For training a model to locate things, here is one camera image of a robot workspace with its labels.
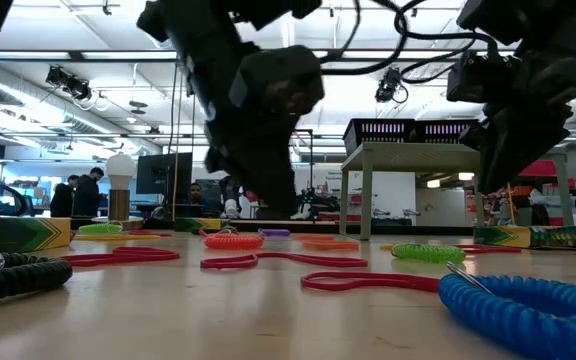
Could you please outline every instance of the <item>ductwork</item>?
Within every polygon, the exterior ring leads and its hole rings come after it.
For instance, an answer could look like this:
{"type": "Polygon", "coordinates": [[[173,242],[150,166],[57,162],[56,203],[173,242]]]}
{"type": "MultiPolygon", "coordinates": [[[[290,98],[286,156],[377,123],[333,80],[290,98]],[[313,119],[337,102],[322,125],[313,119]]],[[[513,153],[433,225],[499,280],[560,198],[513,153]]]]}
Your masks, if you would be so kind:
{"type": "MultiPolygon", "coordinates": [[[[6,94],[5,96],[7,96],[8,100],[15,100],[20,105],[45,111],[51,116],[54,114],[54,116],[60,117],[61,121],[73,122],[76,131],[97,133],[126,132],[126,129],[92,112],[80,109],[71,101],[59,96],[48,96],[48,91],[2,68],[0,68],[0,94],[6,94]]],[[[132,143],[134,150],[129,155],[161,154],[162,151],[160,146],[144,139],[122,139],[122,141],[132,143]]]]}

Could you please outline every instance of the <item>man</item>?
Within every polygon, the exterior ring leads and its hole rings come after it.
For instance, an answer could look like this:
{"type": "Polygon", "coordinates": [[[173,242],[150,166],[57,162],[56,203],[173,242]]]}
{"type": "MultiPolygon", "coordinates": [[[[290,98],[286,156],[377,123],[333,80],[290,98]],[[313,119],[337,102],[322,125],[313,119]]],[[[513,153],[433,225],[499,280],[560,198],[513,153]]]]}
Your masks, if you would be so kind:
{"type": "Polygon", "coordinates": [[[90,170],[89,175],[79,177],[79,185],[75,191],[73,216],[93,218],[97,217],[99,209],[99,185],[97,181],[104,177],[104,171],[96,167],[90,170]]]}
{"type": "Polygon", "coordinates": [[[203,206],[203,209],[205,210],[210,207],[210,202],[201,196],[201,185],[196,182],[190,184],[190,198],[188,204],[203,206]]]}
{"type": "Polygon", "coordinates": [[[55,195],[50,202],[51,217],[71,217],[72,216],[72,198],[74,189],[77,187],[79,176],[70,175],[68,184],[57,184],[55,195]]]}

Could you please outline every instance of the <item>ceiling light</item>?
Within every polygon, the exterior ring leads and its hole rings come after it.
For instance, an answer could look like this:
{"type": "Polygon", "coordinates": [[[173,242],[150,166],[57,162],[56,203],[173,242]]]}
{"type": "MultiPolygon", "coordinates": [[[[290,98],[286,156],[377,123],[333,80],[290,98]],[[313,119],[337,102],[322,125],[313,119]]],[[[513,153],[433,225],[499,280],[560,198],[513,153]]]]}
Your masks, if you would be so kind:
{"type": "Polygon", "coordinates": [[[474,173],[459,173],[459,180],[461,181],[470,181],[473,177],[475,177],[474,173]]]}

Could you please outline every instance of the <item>cardboard box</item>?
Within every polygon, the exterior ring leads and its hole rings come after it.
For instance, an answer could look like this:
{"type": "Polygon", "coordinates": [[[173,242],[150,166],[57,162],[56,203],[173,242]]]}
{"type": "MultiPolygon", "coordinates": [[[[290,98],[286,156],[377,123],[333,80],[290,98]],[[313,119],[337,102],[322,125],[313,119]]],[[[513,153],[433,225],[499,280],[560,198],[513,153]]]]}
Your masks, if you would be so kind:
{"type": "Polygon", "coordinates": [[[177,218],[175,220],[175,231],[190,232],[193,230],[221,230],[228,225],[226,220],[205,219],[205,218],[177,218]]]}
{"type": "Polygon", "coordinates": [[[0,216],[0,252],[30,252],[69,244],[68,218],[0,216]]]}
{"type": "Polygon", "coordinates": [[[518,248],[576,248],[576,226],[475,227],[475,244],[518,248]]]}

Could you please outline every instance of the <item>orange coiled cord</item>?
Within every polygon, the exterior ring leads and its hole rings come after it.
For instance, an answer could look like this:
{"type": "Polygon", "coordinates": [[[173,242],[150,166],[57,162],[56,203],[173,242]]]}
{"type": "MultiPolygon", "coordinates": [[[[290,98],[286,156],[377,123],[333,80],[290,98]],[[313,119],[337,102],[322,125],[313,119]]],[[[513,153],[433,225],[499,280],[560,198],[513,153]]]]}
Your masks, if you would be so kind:
{"type": "Polygon", "coordinates": [[[264,244],[264,239],[256,235],[239,235],[237,231],[222,230],[216,234],[206,234],[199,230],[204,237],[204,245],[219,250],[256,250],[264,244]]]}

